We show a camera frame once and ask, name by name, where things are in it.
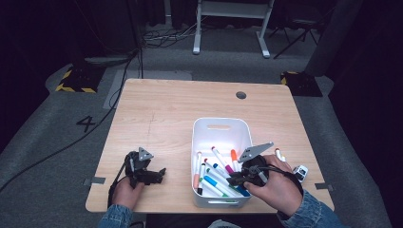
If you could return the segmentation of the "salmon cap marker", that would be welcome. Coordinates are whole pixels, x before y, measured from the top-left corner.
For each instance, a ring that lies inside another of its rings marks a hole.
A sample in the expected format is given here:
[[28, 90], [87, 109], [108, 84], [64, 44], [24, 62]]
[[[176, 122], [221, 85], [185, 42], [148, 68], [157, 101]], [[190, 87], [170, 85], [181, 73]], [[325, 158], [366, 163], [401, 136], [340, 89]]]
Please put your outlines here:
[[195, 162], [195, 167], [194, 167], [194, 177], [193, 177], [193, 188], [198, 189], [199, 188], [199, 179], [200, 179], [200, 173], [201, 173], [201, 166], [202, 166], [202, 152], [199, 151], [196, 154], [196, 162]]

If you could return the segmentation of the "black yellow striped base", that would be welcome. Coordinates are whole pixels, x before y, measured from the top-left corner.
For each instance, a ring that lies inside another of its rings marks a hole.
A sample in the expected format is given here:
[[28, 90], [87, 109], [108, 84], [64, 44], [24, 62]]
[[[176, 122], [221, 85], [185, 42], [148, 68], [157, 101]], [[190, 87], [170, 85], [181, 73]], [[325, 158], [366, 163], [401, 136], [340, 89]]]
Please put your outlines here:
[[280, 74], [280, 82], [289, 87], [293, 96], [322, 96], [316, 79], [305, 72], [284, 71]]
[[97, 93], [106, 69], [88, 66], [81, 69], [71, 66], [62, 77], [56, 91]]

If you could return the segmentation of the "dark blue cap marker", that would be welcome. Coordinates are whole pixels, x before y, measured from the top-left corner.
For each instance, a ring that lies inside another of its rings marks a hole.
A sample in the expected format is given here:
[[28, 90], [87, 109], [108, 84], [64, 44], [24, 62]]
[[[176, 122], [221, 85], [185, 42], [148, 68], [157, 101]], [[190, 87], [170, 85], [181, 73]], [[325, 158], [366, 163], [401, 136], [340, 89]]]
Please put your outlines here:
[[231, 178], [230, 175], [226, 172], [226, 170], [222, 169], [217, 163], [213, 164], [213, 169], [219, 173], [225, 180], [226, 182], [231, 185], [234, 189], [236, 189], [237, 191], [239, 191], [243, 196], [245, 197], [250, 197], [251, 195], [249, 194], [249, 192], [247, 192], [245, 189], [243, 189], [242, 187], [240, 187], [239, 185], [232, 185], [228, 182], [228, 179]]

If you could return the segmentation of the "small white and black object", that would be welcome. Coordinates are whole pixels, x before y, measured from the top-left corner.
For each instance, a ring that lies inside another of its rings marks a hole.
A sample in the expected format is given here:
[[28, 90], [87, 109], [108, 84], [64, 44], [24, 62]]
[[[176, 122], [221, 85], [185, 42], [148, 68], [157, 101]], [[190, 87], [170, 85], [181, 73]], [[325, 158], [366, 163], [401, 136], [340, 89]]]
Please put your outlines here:
[[300, 183], [303, 183], [308, 175], [309, 169], [304, 165], [298, 165], [293, 169], [294, 175]]

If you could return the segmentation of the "orange cap marker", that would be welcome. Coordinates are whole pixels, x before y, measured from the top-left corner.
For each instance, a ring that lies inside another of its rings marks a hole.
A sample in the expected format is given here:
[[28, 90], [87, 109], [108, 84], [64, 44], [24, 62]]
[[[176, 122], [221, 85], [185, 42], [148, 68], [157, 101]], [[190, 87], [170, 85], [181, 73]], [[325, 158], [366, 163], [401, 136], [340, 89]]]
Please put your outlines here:
[[237, 152], [235, 151], [235, 149], [231, 150], [231, 160], [232, 160], [232, 163], [233, 163], [234, 172], [239, 172], [240, 171], [240, 164], [238, 162], [238, 156], [237, 156]]

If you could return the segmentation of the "person's right hand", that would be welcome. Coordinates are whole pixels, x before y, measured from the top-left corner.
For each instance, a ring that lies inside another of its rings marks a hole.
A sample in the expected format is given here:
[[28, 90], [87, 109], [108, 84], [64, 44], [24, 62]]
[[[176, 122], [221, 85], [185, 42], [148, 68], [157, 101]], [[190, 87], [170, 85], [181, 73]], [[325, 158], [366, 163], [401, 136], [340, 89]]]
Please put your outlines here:
[[270, 171], [269, 180], [262, 187], [245, 182], [244, 187], [269, 206], [291, 217], [302, 204], [303, 195], [295, 184], [283, 174]]

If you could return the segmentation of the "white table frame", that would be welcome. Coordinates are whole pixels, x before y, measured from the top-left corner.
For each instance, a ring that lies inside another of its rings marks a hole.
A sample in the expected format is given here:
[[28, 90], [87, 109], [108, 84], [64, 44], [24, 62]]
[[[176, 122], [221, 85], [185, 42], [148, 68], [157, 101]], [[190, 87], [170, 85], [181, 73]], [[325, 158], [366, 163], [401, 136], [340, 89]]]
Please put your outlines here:
[[256, 32], [261, 54], [264, 58], [270, 57], [270, 52], [266, 46], [264, 35], [270, 19], [275, 0], [268, 0], [267, 3], [235, 3], [213, 0], [198, 0], [196, 15], [196, 33], [194, 38], [193, 53], [201, 52], [202, 39], [202, 17], [219, 16], [247, 19], [261, 19], [262, 25]]

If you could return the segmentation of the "black tripod stand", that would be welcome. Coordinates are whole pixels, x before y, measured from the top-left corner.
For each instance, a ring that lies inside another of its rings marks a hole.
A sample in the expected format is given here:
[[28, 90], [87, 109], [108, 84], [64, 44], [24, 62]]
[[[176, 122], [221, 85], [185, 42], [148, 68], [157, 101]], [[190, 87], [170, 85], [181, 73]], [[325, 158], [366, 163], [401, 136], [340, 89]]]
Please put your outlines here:
[[322, 23], [320, 22], [319, 19], [302, 19], [302, 18], [292, 18], [288, 17], [284, 24], [281, 27], [277, 27], [273, 32], [272, 35], [274, 35], [278, 30], [283, 29], [284, 34], [287, 36], [288, 33], [286, 29], [302, 29], [302, 33], [297, 36], [293, 41], [289, 39], [287, 36], [287, 42], [288, 45], [284, 47], [279, 53], [277, 53], [274, 56], [274, 59], [277, 59], [281, 54], [283, 54], [286, 50], [288, 50], [292, 45], [294, 45], [296, 42], [301, 41], [304, 42], [306, 39], [306, 35], [309, 34], [311, 38], [313, 39], [314, 43], [317, 45], [319, 38], [316, 38], [316, 36], [313, 34], [313, 30], [318, 30], [322, 27]]

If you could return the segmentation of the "magenta cap marker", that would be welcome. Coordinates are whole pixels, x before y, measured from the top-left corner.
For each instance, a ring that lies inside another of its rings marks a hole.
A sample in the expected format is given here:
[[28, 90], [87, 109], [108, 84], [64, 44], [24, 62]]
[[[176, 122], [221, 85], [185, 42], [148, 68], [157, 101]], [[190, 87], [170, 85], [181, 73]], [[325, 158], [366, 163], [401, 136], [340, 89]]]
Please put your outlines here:
[[213, 152], [213, 154], [218, 158], [218, 160], [220, 161], [220, 163], [223, 165], [224, 169], [229, 173], [234, 173], [234, 170], [232, 169], [232, 167], [229, 165], [229, 163], [224, 159], [224, 157], [222, 156], [221, 152], [215, 147], [212, 146], [211, 150]]

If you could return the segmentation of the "black cap marker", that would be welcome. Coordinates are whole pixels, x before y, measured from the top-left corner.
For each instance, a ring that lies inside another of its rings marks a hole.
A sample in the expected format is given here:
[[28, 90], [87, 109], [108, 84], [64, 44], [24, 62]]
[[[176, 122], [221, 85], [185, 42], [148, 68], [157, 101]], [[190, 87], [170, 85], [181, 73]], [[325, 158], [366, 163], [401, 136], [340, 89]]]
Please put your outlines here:
[[200, 173], [200, 177], [199, 177], [199, 185], [198, 185], [198, 188], [197, 188], [197, 193], [202, 196], [203, 176], [204, 176], [204, 173], [205, 173], [205, 163], [204, 162], [201, 164], [199, 173]]

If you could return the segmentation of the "grey slanted panel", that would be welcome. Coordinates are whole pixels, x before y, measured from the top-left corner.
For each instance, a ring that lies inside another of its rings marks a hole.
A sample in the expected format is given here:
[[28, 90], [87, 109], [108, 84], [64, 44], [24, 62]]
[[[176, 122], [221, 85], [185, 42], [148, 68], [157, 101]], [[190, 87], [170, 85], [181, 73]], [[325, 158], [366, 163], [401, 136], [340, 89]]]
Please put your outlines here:
[[312, 54], [304, 73], [321, 77], [336, 57], [349, 29], [357, 17], [363, 0], [337, 0], [328, 27]]

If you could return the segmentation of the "white plastic storage bin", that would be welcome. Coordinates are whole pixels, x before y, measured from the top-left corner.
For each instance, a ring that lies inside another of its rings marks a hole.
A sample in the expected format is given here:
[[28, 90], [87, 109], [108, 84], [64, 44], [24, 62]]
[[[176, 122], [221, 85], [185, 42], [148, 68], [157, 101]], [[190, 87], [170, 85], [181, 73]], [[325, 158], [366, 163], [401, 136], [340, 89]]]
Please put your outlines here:
[[234, 188], [228, 187], [236, 197], [217, 197], [214, 193], [203, 187], [202, 196], [197, 193], [197, 189], [193, 188], [194, 167], [196, 162], [196, 154], [201, 151], [201, 163], [204, 159], [217, 163], [224, 169], [218, 158], [213, 154], [211, 147], [215, 146], [222, 154], [224, 159], [233, 169], [231, 160], [231, 150], [235, 149], [238, 161], [243, 150], [252, 145], [249, 126], [240, 119], [229, 118], [199, 118], [194, 122], [192, 147], [191, 147], [191, 187], [194, 192], [194, 203], [200, 208], [239, 208], [242, 207], [250, 197], [243, 196]]

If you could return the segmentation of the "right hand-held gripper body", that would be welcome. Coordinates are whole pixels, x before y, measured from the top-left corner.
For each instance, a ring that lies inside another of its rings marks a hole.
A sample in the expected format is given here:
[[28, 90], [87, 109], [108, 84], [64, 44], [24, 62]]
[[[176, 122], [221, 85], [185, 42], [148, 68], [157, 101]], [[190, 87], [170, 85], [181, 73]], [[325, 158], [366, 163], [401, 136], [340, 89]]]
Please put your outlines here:
[[274, 145], [268, 142], [260, 145], [250, 146], [244, 149], [239, 158], [242, 164], [240, 171], [240, 182], [251, 182], [257, 186], [264, 186], [269, 175], [263, 171], [267, 167], [265, 158], [261, 153]]

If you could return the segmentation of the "light blue cap marker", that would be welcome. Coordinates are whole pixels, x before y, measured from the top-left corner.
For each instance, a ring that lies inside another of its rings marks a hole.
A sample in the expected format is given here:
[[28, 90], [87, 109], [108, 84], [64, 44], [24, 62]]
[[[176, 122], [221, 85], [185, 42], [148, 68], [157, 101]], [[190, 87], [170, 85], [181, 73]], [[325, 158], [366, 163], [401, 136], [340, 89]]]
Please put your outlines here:
[[209, 176], [204, 176], [203, 179], [206, 180], [211, 185], [213, 185], [218, 190], [220, 190], [223, 194], [227, 195], [228, 197], [236, 197], [237, 196], [228, 187], [225, 187], [223, 184], [221, 184], [219, 182], [216, 182], [215, 180], [213, 180]]

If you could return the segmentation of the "person's left hand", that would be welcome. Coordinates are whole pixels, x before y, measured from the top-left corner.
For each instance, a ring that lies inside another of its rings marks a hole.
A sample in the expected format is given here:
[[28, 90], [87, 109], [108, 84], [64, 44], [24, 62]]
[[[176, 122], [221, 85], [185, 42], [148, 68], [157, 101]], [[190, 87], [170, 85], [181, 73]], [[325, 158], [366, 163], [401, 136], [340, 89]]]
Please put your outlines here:
[[138, 183], [135, 188], [130, 185], [130, 178], [125, 177], [117, 184], [112, 196], [112, 203], [124, 206], [130, 210], [134, 210], [144, 189], [142, 182]]

